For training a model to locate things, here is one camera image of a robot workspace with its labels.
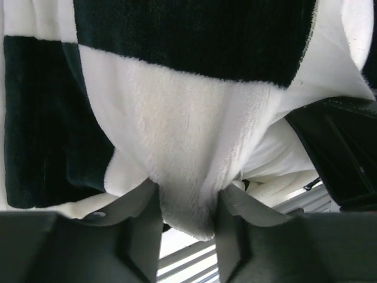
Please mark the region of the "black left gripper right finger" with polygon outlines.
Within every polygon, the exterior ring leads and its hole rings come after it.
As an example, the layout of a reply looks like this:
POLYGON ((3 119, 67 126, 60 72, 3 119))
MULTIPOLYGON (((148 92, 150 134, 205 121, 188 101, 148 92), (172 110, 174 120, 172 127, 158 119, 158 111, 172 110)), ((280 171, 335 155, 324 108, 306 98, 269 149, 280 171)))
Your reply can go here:
POLYGON ((221 282, 375 282, 375 213, 301 213, 285 215, 235 186, 222 190, 219 203, 246 225, 242 240, 250 255, 232 264, 235 251, 222 256, 230 268, 221 282))

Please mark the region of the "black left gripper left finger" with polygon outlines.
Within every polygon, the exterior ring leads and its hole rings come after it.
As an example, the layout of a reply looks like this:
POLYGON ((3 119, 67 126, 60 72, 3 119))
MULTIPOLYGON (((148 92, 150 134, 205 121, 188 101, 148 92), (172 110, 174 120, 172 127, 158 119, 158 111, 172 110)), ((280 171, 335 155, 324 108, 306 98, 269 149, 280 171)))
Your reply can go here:
POLYGON ((150 180, 81 220, 3 212, 1 281, 155 282, 162 230, 150 180))

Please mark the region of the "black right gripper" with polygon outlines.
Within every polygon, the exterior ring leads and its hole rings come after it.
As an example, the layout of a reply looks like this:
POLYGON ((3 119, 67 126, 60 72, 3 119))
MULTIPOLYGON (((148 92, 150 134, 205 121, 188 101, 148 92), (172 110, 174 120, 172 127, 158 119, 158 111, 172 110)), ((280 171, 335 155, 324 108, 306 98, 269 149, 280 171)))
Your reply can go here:
POLYGON ((286 116, 342 211, 376 210, 376 102, 328 98, 286 116))

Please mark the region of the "black white checkered pillowcase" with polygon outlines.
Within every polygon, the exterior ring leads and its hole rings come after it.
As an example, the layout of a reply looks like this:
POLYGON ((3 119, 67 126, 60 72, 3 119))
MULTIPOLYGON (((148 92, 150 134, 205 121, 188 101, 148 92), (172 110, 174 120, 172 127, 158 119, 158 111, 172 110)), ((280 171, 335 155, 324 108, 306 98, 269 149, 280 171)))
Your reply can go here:
POLYGON ((229 184, 317 178, 285 117, 373 100, 375 33, 375 1, 2 1, 1 209, 83 218, 150 179, 211 239, 229 184))

